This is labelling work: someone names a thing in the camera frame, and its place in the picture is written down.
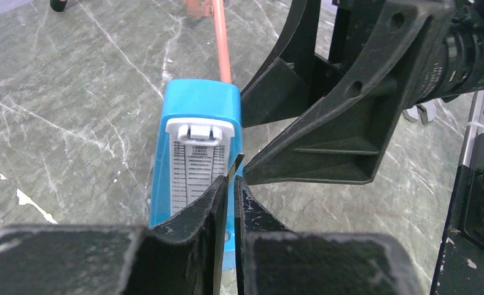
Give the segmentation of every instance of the gray marble surface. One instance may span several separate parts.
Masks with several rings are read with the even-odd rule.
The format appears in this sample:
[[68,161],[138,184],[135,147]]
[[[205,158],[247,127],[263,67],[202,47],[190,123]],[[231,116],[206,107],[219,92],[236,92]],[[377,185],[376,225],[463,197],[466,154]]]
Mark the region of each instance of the gray marble surface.
[[[233,83],[273,47],[291,1],[226,4]],[[320,20],[327,55],[334,15]],[[178,0],[35,0],[0,15],[0,224],[147,224],[166,83],[218,79],[213,21]],[[438,105],[427,126],[401,118],[365,186],[276,183],[255,196],[296,231],[384,232],[429,290],[471,97]],[[252,157],[289,121],[244,130]],[[233,271],[221,294],[235,294]]]

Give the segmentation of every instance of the black device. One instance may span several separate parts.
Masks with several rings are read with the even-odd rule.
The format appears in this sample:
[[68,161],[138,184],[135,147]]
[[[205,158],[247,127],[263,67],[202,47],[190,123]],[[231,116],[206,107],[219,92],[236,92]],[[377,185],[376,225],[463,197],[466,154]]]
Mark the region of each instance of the black device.
[[[293,233],[248,184],[373,181],[403,109],[484,89],[484,0],[337,4],[325,58],[314,52],[320,0],[293,0],[275,47],[241,93],[244,127],[298,118],[235,179],[239,294],[420,294],[395,240]],[[484,136],[476,145],[475,160],[458,169],[432,293],[484,294],[484,262],[464,264],[484,259]],[[152,230],[0,229],[0,294],[219,294],[227,183],[219,177]]]

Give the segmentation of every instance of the black caster wheel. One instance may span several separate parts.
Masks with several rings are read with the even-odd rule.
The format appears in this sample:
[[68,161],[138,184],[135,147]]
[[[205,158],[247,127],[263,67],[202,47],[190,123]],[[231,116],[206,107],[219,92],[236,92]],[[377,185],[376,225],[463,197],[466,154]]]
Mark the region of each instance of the black caster wheel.
[[61,1],[61,0],[50,0],[50,7],[55,11],[55,12],[62,12],[66,6],[67,0]]

